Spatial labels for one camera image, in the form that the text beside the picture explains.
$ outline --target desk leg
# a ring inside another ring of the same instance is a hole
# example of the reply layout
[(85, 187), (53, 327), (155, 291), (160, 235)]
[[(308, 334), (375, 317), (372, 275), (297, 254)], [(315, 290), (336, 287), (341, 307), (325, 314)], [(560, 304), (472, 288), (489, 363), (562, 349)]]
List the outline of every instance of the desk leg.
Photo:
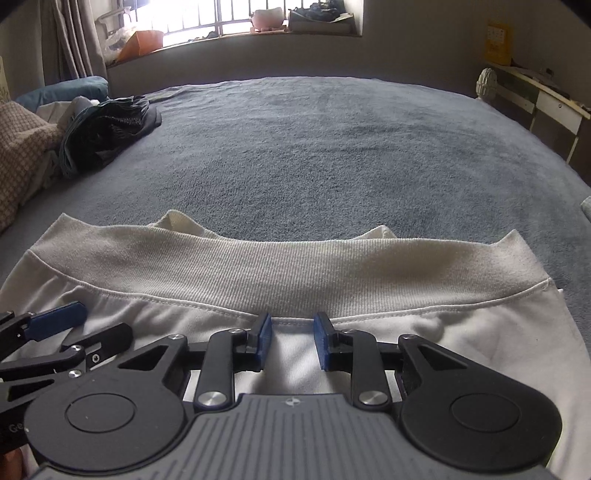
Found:
[(575, 148), (577, 148), (577, 143), (579, 143), (579, 137), (578, 137), (578, 136), (576, 136), (576, 137), (574, 138), (573, 146), (572, 146), (572, 147), (570, 147), (570, 153), (569, 153), (569, 156), (568, 156), (568, 157), (567, 157), (567, 159), (566, 159), (566, 163), (567, 163), (567, 164), (568, 164), (568, 163), (570, 163), (570, 159), (571, 159), (571, 157), (573, 156), (574, 149), (575, 149)]
[(534, 108), (534, 111), (531, 112), (531, 114), (533, 115), (533, 118), (531, 119), (530, 132), (533, 132), (534, 131), (535, 114), (537, 112), (538, 112), (537, 108)]

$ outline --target beige plaid fabric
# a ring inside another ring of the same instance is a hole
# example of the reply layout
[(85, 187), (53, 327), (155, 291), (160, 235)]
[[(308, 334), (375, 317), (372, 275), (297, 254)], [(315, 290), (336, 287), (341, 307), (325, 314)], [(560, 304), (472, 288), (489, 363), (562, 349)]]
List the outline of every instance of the beige plaid fabric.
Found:
[(0, 105), (0, 232), (17, 214), (46, 150), (59, 145), (63, 131), (15, 102)]

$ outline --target gray-blue bedspread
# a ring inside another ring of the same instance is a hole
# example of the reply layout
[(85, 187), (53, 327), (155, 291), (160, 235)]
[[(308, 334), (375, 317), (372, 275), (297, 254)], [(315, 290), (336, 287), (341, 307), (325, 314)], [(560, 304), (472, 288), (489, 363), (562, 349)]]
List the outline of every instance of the gray-blue bedspread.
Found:
[(591, 189), (479, 100), (378, 80), (278, 78), (152, 94), (163, 124), (111, 165), (27, 204), (0, 282), (61, 212), (96, 225), (186, 212), (221, 235), (494, 242), (516, 228), (591, 347)]

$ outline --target teal pillow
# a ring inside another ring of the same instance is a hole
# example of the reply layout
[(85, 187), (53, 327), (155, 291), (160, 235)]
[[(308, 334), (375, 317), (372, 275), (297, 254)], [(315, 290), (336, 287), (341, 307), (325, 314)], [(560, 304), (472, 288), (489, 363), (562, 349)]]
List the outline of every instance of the teal pillow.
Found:
[(104, 102), (109, 95), (109, 82), (103, 77), (86, 77), (48, 85), (21, 95), (16, 100), (24, 108), (35, 113), (41, 105), (53, 102), (71, 102), (83, 96), (90, 100)]

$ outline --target ribbed waistband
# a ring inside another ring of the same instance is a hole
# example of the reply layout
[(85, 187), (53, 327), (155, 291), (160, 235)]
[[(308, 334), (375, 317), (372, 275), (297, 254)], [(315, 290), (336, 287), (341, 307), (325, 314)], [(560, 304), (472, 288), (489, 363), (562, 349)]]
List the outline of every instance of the ribbed waistband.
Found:
[(402, 238), (252, 242), (194, 226), (205, 233), (93, 226), (63, 214), (31, 250), (99, 288), (281, 317), (477, 303), (548, 278), (517, 231), (492, 245)]

